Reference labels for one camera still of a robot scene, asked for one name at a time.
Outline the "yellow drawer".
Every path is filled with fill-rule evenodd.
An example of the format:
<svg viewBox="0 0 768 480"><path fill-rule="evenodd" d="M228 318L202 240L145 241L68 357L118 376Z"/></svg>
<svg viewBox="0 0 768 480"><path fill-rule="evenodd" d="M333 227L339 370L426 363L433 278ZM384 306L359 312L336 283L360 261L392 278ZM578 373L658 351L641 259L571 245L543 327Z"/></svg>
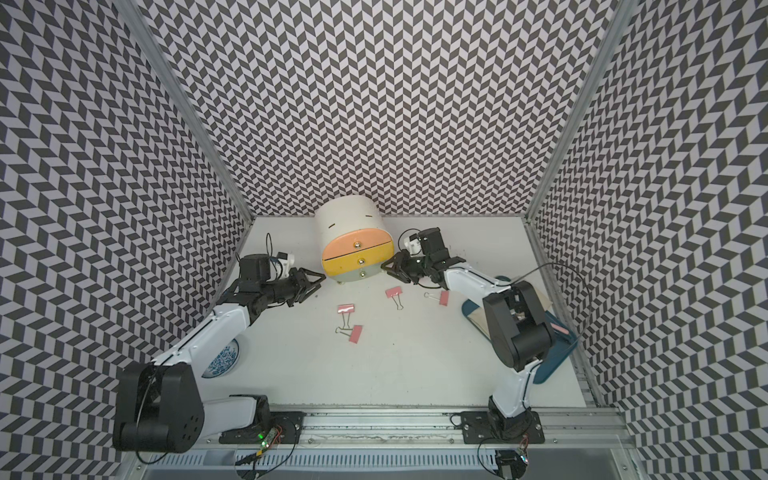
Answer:
<svg viewBox="0 0 768 480"><path fill-rule="evenodd" d="M340 276L362 268L373 267L389 260L394 255L392 241L365 249L354 249L351 253L322 260L325 272L330 276Z"/></svg>

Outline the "white round drawer cabinet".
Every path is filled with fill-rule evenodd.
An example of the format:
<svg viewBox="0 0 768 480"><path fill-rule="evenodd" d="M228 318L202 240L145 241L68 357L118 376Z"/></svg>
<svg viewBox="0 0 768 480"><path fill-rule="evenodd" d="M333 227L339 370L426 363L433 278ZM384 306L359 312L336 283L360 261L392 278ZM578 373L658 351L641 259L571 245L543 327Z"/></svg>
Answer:
<svg viewBox="0 0 768 480"><path fill-rule="evenodd" d="M339 197L323 204L314 215L325 274L339 284L367 279L395 254L372 199L362 195Z"/></svg>

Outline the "orange top drawer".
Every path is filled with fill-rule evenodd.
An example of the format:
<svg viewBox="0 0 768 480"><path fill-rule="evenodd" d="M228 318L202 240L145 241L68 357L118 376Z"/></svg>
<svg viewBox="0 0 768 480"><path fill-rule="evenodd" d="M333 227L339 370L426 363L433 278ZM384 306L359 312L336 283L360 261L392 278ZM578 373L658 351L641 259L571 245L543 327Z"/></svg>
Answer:
<svg viewBox="0 0 768 480"><path fill-rule="evenodd" d="M370 249L392 241L391 235L378 228L365 228L342 234L323 249L322 259L331 260L360 250Z"/></svg>

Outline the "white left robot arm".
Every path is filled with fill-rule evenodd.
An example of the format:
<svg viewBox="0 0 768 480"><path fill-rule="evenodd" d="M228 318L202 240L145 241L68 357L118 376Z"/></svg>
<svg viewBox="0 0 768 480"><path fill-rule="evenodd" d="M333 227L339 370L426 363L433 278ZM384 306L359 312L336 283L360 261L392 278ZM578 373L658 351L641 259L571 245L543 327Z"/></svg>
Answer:
<svg viewBox="0 0 768 480"><path fill-rule="evenodd" d="M132 362L120 372L114 448L184 453L202 437L238 430L265 435L272 430L266 396L237 394L205 401L198 383L216 357L263 313L304 302L325 278L305 268L274 272L266 254L243 257L238 277L199 325L152 361Z"/></svg>

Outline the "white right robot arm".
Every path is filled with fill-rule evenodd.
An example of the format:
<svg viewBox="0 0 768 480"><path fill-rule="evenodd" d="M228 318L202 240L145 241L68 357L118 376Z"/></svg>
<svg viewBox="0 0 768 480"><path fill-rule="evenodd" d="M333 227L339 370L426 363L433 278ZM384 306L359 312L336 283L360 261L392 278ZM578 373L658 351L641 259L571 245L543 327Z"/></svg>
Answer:
<svg viewBox="0 0 768 480"><path fill-rule="evenodd" d="M498 439L524 435L534 424L531 384L555 339L534 287L521 278L502 282L451 255L437 227L411 235L409 245L384 261L382 270L407 284L428 279L482 308L493 350L512 371L489 397L489 428Z"/></svg>

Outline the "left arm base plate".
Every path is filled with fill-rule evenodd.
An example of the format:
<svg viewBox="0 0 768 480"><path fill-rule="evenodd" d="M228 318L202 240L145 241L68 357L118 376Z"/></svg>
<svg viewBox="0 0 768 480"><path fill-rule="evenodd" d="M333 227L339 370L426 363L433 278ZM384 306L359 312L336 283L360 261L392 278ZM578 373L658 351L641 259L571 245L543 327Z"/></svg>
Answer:
<svg viewBox="0 0 768 480"><path fill-rule="evenodd" d="M281 445L296 445L303 432L305 417L303 411L278 411L272 413L266 423L225 431L220 434L218 441L225 445L255 446L264 443L268 435L274 432L274 440L279 439Z"/></svg>

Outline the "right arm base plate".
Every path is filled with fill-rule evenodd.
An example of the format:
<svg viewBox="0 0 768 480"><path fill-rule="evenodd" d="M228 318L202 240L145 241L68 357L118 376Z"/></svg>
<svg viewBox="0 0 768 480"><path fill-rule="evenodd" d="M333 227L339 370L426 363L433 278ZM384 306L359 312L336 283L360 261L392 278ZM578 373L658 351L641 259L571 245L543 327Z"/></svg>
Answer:
<svg viewBox="0 0 768 480"><path fill-rule="evenodd" d="M459 414L459 419L463 441L467 445L518 444L524 439L530 445L540 445L546 441L540 417L535 411L526 411L514 418L496 418L488 411L464 411Z"/></svg>

